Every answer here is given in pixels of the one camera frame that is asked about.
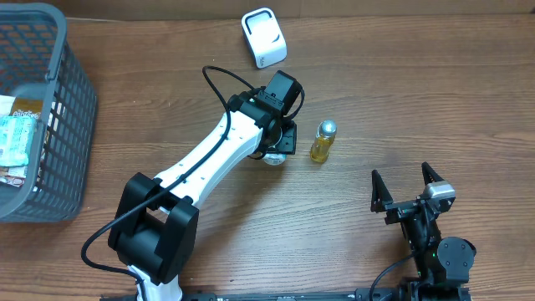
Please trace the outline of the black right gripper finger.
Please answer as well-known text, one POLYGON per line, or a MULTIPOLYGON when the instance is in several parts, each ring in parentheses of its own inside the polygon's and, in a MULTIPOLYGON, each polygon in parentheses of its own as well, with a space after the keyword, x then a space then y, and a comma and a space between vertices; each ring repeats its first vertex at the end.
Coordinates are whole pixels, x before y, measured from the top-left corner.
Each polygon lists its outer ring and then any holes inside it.
POLYGON ((439 176, 435 170, 430 166, 430 164, 427 161, 424 161, 421 164, 422 169, 422 176, 424 179, 424 183, 426 185, 434 182, 440 182, 443 181, 443 178, 439 176))
POLYGON ((380 173, 377 170, 372 170, 372 197, 370 210, 372 212, 384 212, 387 206, 390 206, 394 200, 390 195, 380 173))

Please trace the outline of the green lid jar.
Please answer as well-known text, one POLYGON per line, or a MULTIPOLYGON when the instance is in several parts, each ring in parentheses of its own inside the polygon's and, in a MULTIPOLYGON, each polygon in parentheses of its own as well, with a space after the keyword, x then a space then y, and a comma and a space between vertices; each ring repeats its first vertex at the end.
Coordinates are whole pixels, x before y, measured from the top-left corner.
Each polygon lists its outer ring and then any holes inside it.
POLYGON ((262 160, 269 164, 270 166, 279 166, 282 163, 284 163, 287 159, 287 156, 285 154, 274 154, 274 153, 268 153, 266 154, 262 160))

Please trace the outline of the yellow dish soap bottle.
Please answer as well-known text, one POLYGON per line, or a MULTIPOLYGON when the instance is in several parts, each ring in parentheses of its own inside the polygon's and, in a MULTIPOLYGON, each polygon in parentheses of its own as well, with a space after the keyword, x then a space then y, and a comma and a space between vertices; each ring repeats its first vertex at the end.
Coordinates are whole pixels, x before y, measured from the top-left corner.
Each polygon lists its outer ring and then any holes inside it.
POLYGON ((314 142, 310 149, 310 158, 318 163, 324 163, 329 157, 329 151, 334 143, 338 126, 334 120, 322 121, 318 128, 314 142))

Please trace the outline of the brown snack bag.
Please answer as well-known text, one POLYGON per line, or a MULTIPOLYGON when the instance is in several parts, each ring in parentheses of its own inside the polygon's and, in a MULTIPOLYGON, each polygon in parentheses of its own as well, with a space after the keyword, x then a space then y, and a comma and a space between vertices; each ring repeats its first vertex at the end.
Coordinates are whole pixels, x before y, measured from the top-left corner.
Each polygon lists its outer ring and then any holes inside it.
MULTIPOLYGON (((15 96, 1 96, 1 118, 3 116, 27 116, 36 120, 36 127, 33 134, 36 135, 38 120, 41 116, 43 101, 26 99, 15 96)), ((21 187, 28 174, 28 164, 26 166, 1 166, 1 183, 8 186, 21 187)))

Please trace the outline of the teal wipes packet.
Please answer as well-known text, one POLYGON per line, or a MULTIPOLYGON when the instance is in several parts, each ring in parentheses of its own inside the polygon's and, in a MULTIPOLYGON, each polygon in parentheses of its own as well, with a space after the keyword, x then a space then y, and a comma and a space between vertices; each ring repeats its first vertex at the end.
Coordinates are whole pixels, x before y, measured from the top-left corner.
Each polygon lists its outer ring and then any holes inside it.
POLYGON ((1 118, 1 166, 26 166, 29 163, 36 120, 27 116, 1 118))

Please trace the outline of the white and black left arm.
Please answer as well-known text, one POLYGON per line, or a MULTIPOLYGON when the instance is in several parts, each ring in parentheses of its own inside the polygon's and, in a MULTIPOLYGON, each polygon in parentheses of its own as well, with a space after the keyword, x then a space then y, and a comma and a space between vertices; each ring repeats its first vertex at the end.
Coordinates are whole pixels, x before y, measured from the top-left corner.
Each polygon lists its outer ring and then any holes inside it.
POLYGON ((249 87, 224 101, 217 127, 187 156, 153 178, 131 177, 110 229, 109 246, 136 281, 138 300, 180 300, 181 270, 192 254, 199 211, 241 160, 271 166, 296 151, 296 112, 302 85, 279 70, 268 85, 249 87))

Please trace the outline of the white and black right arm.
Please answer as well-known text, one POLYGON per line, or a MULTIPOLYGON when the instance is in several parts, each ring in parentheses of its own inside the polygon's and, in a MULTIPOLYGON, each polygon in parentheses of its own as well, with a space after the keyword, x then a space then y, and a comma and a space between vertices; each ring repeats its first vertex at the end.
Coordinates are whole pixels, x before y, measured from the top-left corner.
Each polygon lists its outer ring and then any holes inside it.
POLYGON ((370 210, 385 214, 387 225, 399 223, 410 254, 383 270, 371 284, 369 300, 378 300, 376 287, 393 269, 415 261, 418 276, 403 278, 397 288, 390 290, 388 300, 470 300, 470 269, 475 262, 476 248, 460 237, 441 236, 437 225, 440 214, 448 212, 455 199, 452 184, 439 176, 427 163, 421 164, 425 183, 423 192, 414 200, 395 202, 380 173, 372 171, 370 210))

